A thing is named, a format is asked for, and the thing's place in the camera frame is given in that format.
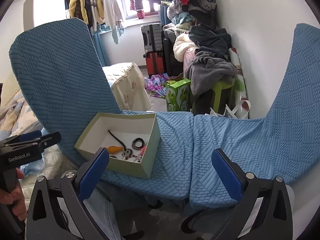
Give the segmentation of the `person's left hand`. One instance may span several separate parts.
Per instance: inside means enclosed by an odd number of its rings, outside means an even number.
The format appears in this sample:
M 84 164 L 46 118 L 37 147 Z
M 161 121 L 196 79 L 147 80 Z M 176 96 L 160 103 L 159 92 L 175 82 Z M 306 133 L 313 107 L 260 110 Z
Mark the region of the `person's left hand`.
M 22 188 L 19 182 L 19 179 L 24 179 L 24 174 L 19 168 L 16 168 L 16 176 L 16 187 L 10 193 L 1 190 L 0 202 L 4 205 L 14 204 L 12 208 L 13 214 L 20 221 L 23 221 L 27 217 L 27 208 L 25 205 L 25 197 L 23 195 Z

